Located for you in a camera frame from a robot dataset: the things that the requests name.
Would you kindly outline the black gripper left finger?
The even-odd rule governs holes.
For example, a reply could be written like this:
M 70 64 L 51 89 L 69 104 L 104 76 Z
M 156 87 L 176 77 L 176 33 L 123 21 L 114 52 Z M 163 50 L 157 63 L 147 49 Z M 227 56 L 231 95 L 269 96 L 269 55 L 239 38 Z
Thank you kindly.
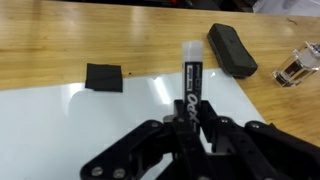
M 166 122 L 147 120 L 80 170 L 81 180 L 140 180 L 164 154 L 173 160 L 156 180 L 199 180 L 207 177 L 207 155 L 192 129 L 182 100 Z

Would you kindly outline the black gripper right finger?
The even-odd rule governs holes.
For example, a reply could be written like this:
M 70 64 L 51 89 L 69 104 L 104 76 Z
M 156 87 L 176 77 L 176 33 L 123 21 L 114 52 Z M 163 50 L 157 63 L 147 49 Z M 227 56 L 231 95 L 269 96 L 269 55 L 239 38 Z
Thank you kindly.
M 253 120 L 240 126 L 203 101 L 201 127 L 224 178 L 320 180 L 320 148 L 274 124 Z

